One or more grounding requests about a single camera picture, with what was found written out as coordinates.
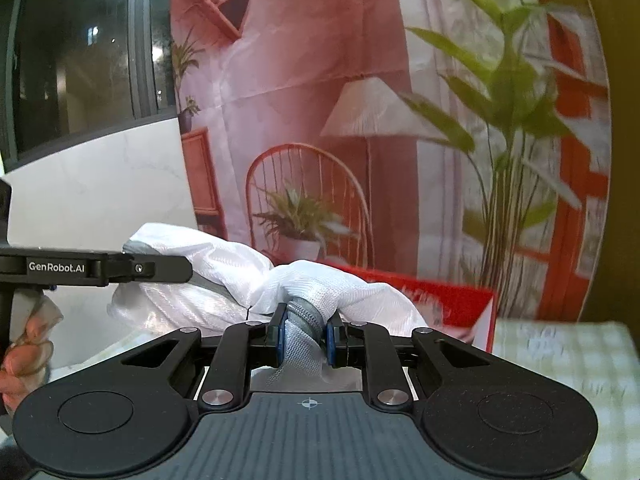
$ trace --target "human hand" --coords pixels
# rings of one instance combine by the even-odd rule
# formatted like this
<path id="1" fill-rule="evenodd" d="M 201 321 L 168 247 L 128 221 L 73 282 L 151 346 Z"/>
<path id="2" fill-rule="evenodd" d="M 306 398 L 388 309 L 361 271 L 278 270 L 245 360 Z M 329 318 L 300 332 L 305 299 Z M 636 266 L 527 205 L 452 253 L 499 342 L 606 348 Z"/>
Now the human hand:
<path id="1" fill-rule="evenodd" d="M 62 319 L 47 296 L 38 295 L 36 302 L 24 333 L 9 347 L 0 367 L 0 394 L 10 413 L 44 382 L 46 366 L 53 355 L 49 333 Z"/>

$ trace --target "crosshair mark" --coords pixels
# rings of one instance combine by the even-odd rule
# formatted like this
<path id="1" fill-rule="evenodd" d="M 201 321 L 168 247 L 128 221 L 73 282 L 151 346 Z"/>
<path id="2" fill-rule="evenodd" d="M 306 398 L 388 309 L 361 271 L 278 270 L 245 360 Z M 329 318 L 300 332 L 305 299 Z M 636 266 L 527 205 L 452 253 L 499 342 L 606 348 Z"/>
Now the crosshair mark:
<path id="1" fill-rule="evenodd" d="M 308 399 L 305 399 L 302 402 L 299 402 L 299 404 L 302 404 L 304 408 L 310 410 L 311 408 L 315 408 L 318 404 L 322 404 L 322 402 L 318 402 L 317 400 L 309 397 Z"/>

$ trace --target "green and white tablecloth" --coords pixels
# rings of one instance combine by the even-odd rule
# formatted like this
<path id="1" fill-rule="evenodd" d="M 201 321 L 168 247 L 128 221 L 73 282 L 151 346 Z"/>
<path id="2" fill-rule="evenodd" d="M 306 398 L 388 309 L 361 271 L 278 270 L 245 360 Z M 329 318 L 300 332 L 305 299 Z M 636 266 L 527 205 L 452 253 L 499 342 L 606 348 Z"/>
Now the green and white tablecloth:
<path id="1" fill-rule="evenodd" d="M 499 320 L 493 352 L 589 399 L 598 415 L 589 480 L 640 479 L 640 362 L 624 325 Z"/>

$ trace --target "orange chair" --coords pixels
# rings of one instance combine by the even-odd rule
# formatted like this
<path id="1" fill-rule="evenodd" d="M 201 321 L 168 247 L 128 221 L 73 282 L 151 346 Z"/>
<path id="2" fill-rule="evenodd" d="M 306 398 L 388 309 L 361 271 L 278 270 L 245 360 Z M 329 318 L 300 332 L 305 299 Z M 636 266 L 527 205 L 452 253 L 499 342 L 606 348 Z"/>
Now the orange chair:
<path id="1" fill-rule="evenodd" d="M 245 191 L 254 249 L 269 256 L 277 254 L 278 234 L 268 235 L 254 215 L 270 210 L 267 192 L 282 193 L 286 187 L 302 196 L 323 200 L 356 234 L 330 242 L 325 255 L 328 260 L 364 268 L 373 266 L 371 220 L 356 177 L 335 155 L 300 142 L 274 146 L 259 155 L 249 168 Z"/>

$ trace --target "brown wall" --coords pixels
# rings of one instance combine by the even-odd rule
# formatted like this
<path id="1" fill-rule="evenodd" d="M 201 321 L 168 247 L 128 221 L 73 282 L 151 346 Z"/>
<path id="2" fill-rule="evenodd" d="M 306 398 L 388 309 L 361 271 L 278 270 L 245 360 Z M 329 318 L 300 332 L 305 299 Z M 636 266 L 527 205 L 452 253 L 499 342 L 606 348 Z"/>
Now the brown wall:
<path id="1" fill-rule="evenodd" d="M 640 348 L 640 0 L 591 0 L 609 72 L 612 161 L 600 263 L 583 321 L 625 323 Z"/>

